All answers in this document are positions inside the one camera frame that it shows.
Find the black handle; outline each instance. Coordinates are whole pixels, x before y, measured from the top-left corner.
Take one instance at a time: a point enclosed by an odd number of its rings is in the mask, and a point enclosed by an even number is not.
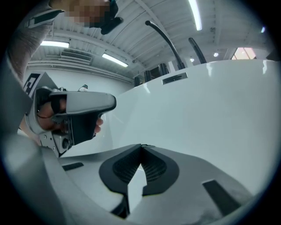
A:
[[[184,69],[185,68],[184,63],[181,61],[181,58],[180,58],[179,54],[177,53],[176,48],[174,47],[174,45],[171,42],[171,40],[166,36],[166,34],[156,24],[154,24],[153,22],[151,22],[149,20],[147,20],[145,22],[145,24],[147,26],[152,27],[154,30],[156,30],[162,36],[162,38],[164,38],[164,40],[168,43],[168,45],[170,46],[172,52],[174,53],[174,55],[176,57],[178,68],[179,69]]]

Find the black curved pipe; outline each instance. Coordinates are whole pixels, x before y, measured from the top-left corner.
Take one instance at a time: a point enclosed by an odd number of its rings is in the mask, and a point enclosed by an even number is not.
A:
[[[171,40],[166,36],[166,34],[164,34],[164,32],[163,32],[155,23],[153,23],[153,22],[151,22],[151,21],[149,21],[149,20],[147,20],[147,21],[145,22],[145,24],[146,24],[147,26],[152,27],[154,30],[156,30],[156,31],[162,36],[162,38],[164,38],[164,40],[168,43],[168,45],[170,46],[172,52],[174,53],[174,55],[175,55],[175,57],[176,57],[176,60],[177,60],[177,67],[178,67],[179,69],[184,69],[184,68],[185,68],[184,63],[181,61],[181,58],[180,58],[179,54],[177,53],[177,51],[176,51],[176,49],[175,49],[173,43],[172,43]]]
[[[199,46],[197,45],[197,43],[195,42],[195,40],[192,37],[190,37],[188,40],[189,40],[189,43],[191,44],[191,46],[193,47],[195,53],[197,54],[201,64],[207,63],[203,53],[201,52],[201,50],[200,50]]]

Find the robotic hand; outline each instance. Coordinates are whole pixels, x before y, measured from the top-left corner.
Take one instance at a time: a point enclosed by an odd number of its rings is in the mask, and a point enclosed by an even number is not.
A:
[[[58,88],[46,73],[31,74],[24,90],[33,103],[26,113],[30,130],[39,136],[42,146],[52,149],[57,157],[73,145],[95,137],[96,122],[101,115],[116,107],[116,98],[110,94],[85,91],[67,91]],[[60,112],[60,100],[66,100],[66,110]],[[44,130],[38,123],[37,113],[46,102],[51,102],[52,120],[64,126],[62,131]]]

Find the gray plastic panel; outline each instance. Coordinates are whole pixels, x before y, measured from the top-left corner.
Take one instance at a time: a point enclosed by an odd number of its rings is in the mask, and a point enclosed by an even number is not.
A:
[[[117,216],[107,212],[100,207],[95,201],[87,196],[63,170],[55,154],[48,148],[41,148],[45,167],[48,172],[50,182],[56,192],[63,208],[68,212],[66,218],[70,224],[74,221],[79,225],[129,225]]]
[[[151,149],[172,158],[179,166],[180,174],[163,194],[143,197],[128,221],[167,225],[217,221],[223,216],[202,185],[210,180],[216,180],[241,205],[252,198],[239,182],[203,159],[167,149]]]
[[[99,175],[99,168],[107,159],[134,146],[135,145],[129,145],[119,149],[85,156],[60,158],[59,162],[61,165],[77,162],[83,163],[84,166],[67,171],[67,175],[90,199],[106,211],[111,212],[121,203],[123,195],[111,192],[104,185]]]

